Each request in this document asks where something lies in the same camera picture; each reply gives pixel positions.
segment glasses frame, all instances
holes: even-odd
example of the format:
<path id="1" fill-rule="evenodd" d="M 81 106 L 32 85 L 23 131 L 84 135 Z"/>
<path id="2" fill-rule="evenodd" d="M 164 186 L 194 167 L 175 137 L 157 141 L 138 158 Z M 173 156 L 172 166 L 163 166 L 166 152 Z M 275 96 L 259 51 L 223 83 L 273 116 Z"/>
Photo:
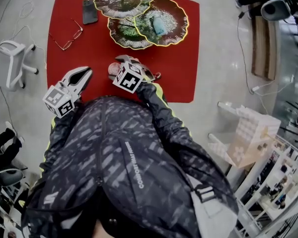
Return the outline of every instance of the glasses frame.
<path id="1" fill-rule="evenodd" d="M 79 30 L 73 35 L 73 39 L 66 42 L 66 44 L 62 47 L 60 46 L 60 44 L 57 43 L 57 41 L 54 39 L 54 37 L 52 36 L 52 34 L 49 33 L 49 35 L 51 36 L 52 40 L 56 43 L 56 45 L 59 46 L 59 48 L 63 51 L 67 50 L 71 45 L 72 43 L 82 34 L 83 32 L 83 28 L 76 22 L 76 20 L 72 19 L 72 21 L 74 21 L 76 23 L 76 25 L 79 27 Z"/>

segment white floor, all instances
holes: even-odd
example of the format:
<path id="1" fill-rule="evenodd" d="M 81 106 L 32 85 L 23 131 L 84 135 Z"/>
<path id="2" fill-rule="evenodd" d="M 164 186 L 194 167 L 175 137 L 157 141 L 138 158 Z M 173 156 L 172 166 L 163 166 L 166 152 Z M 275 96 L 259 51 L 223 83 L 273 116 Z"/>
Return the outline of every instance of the white floor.
<path id="1" fill-rule="evenodd" d="M 0 24 L 0 40 L 12 37 L 15 23 L 22 6 L 31 0 L 11 0 Z M 207 148 L 209 132 L 224 130 L 230 124 L 218 112 L 218 101 L 230 101 L 264 112 L 258 96 L 250 95 L 246 88 L 243 57 L 237 39 L 237 16 L 234 0 L 194 0 L 200 3 L 200 51 L 197 85 L 194 101 L 190 104 L 171 103 L 177 116 L 182 118 L 191 130 L 194 139 Z M 0 18 L 8 0 L 0 0 Z M 34 0 L 34 11 L 20 19 L 17 30 L 28 25 L 36 44 L 46 48 L 48 28 L 54 0 Z M 265 84 L 262 79 L 250 73 L 252 52 L 251 22 L 245 16 L 240 20 L 239 32 L 245 53 L 250 87 Z M 30 45 L 28 29 L 23 29 L 15 38 L 17 42 Z M 39 173 L 39 164 L 46 149 L 50 113 L 42 102 L 47 90 L 46 70 L 43 51 L 36 50 L 29 61 L 40 69 L 39 75 L 26 75 L 26 88 L 17 92 L 6 92 L 13 124 L 25 138 L 25 145 L 18 159 L 29 167 L 29 171 Z M 267 91 L 274 89 L 274 84 Z M 271 112 L 275 96 L 270 95 L 264 103 Z M 9 120 L 8 110 L 0 92 L 0 132 L 4 121 Z M 226 163 L 215 157 L 225 169 Z"/>

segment jacket zipper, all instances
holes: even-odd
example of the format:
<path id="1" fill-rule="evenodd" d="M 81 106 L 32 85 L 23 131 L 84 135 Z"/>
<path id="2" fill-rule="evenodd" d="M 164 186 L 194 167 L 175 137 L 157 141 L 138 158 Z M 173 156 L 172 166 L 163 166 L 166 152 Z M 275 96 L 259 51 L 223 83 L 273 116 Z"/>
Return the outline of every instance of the jacket zipper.
<path id="1" fill-rule="evenodd" d="M 96 153 L 97 158 L 97 186 L 102 186 L 103 184 L 103 174 L 101 171 L 101 143 L 103 142 L 105 132 L 106 132 L 106 104 L 103 103 L 102 111 L 101 111 L 101 136 L 99 141 L 98 151 Z"/>

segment black phone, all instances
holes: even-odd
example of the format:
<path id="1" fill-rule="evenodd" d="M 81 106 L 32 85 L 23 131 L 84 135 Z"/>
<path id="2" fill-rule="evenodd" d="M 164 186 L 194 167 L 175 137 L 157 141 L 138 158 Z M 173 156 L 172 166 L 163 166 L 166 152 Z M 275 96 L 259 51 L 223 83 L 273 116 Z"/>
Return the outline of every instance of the black phone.
<path id="1" fill-rule="evenodd" d="M 83 1 L 83 24 L 87 25 L 98 21 L 97 9 L 94 0 Z"/>

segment patterned jacket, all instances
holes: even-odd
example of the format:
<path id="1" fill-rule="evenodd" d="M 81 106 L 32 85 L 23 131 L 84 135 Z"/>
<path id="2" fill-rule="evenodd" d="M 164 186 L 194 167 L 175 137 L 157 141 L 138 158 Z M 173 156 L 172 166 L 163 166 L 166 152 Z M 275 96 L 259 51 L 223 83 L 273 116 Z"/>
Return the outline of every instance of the patterned jacket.
<path id="1" fill-rule="evenodd" d="M 141 227 L 164 237 L 199 238 L 188 176 L 212 187 L 214 198 L 237 215 L 224 174 L 193 141 L 161 87 L 142 83 L 137 95 L 143 103 L 101 97 L 52 121 L 42 177 L 22 214 L 25 236 L 61 237 L 101 186 Z"/>

